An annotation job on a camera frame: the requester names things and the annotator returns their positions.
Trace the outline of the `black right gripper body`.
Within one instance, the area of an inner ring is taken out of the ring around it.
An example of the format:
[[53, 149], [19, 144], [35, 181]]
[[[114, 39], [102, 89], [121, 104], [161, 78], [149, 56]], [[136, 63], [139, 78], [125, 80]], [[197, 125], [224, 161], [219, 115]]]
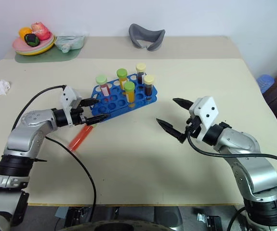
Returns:
[[197, 138], [198, 135], [201, 132], [201, 120], [199, 116], [194, 116], [194, 117], [190, 117], [187, 121], [186, 121], [186, 132], [193, 138]]

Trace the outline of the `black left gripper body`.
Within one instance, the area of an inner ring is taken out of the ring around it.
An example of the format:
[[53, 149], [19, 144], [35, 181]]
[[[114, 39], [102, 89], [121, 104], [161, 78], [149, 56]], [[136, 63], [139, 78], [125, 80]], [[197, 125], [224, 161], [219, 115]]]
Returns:
[[78, 106], [77, 108], [72, 108], [70, 111], [72, 124], [73, 125], [81, 125], [87, 123], [87, 118], [83, 115], [84, 109], [81, 106]]

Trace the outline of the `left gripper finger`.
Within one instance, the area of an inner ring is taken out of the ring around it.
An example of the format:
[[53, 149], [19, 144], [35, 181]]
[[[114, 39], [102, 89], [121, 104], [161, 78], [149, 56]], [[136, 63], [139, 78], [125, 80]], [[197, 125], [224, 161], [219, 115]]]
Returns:
[[97, 104], [98, 102], [100, 102], [100, 100], [95, 99], [95, 98], [82, 99], [80, 101], [80, 106], [81, 107], [93, 106], [93, 105]]
[[96, 116], [93, 116], [93, 117], [89, 117], [89, 118], [85, 118], [85, 123], [90, 126], [90, 125], [93, 125], [93, 124], [97, 124], [97, 123], [100, 123], [104, 120], [106, 120], [108, 117], [110, 117], [110, 114], [100, 114], [100, 115], [96, 115]]

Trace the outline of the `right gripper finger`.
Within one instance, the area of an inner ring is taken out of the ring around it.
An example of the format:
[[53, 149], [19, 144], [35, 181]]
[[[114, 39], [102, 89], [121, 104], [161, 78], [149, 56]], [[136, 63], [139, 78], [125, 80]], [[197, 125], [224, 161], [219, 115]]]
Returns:
[[182, 98], [173, 98], [172, 99], [175, 103], [177, 103], [182, 108], [189, 111], [190, 107], [194, 104], [192, 101], [182, 99]]
[[156, 121], [158, 124], [164, 129], [165, 132], [172, 135], [174, 138], [176, 138], [180, 143], [184, 143], [186, 139], [186, 134], [179, 132], [178, 130], [173, 128], [173, 125], [170, 123], [156, 118]]

